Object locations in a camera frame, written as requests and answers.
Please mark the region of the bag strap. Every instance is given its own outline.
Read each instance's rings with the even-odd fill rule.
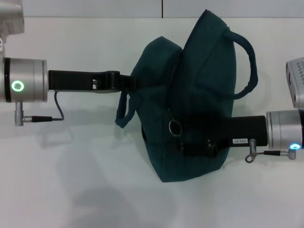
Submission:
[[[133,93],[132,97],[129,99],[129,111],[128,114],[126,115],[125,113],[127,109],[127,95],[128,93],[126,91],[122,91],[116,112],[115,123],[121,128],[124,128],[129,123],[129,121],[133,118],[135,111],[140,104],[140,98],[136,93]]]
[[[257,76],[257,68],[256,68],[257,67],[256,55],[249,41],[246,40],[243,36],[231,32],[230,30],[227,30],[224,33],[224,38],[239,44],[247,52],[250,61],[250,79],[248,85],[243,89],[243,91],[239,92],[238,94],[226,94],[211,87],[205,87],[205,89],[209,90],[211,93],[220,96],[222,98],[238,100],[249,94],[257,86],[258,76]]]

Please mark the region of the white table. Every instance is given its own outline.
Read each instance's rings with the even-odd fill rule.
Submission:
[[[8,57],[47,59],[53,70],[130,74],[145,46],[165,36],[184,46],[197,19],[26,19],[8,38]],[[259,84],[235,102],[234,116],[292,109],[285,63],[304,56],[304,19],[225,19],[256,52]],[[249,79],[237,51],[237,91]],[[304,226],[304,155],[244,161],[231,149],[216,172],[161,183],[137,116],[115,126],[119,94],[59,93],[66,120],[14,126],[14,104],[0,104],[1,228],[299,228]],[[58,116],[45,104],[26,115]]]

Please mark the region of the keyring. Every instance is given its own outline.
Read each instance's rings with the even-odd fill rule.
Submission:
[[[169,122],[169,131],[174,137],[181,136],[181,124],[179,121],[171,120]]]

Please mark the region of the dark green bag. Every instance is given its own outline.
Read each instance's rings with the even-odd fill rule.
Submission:
[[[233,42],[246,50],[251,65],[248,86],[239,94],[234,94]],[[115,122],[124,128],[137,111],[150,161],[160,179],[185,181],[218,170],[229,148],[213,154],[204,151],[202,129],[185,130],[183,123],[197,116],[201,122],[211,116],[231,117],[233,100],[244,97],[257,85],[255,53],[250,43],[206,10],[184,49],[164,37],[154,40],[131,76],[136,79],[137,89],[122,92]],[[125,116],[127,94],[130,99]]]

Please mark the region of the metal ring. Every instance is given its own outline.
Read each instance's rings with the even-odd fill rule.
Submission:
[[[254,159],[251,157],[251,154],[250,154],[250,155],[247,155],[247,156],[246,156],[245,161],[246,161],[247,163],[253,163]]]
[[[175,129],[178,130],[179,132],[175,132],[172,130],[172,124],[176,124],[175,126],[179,127],[179,129]],[[174,137],[180,137],[181,136],[181,124],[179,121],[176,120],[171,120],[169,122],[169,131],[171,133],[171,135],[173,135]]]

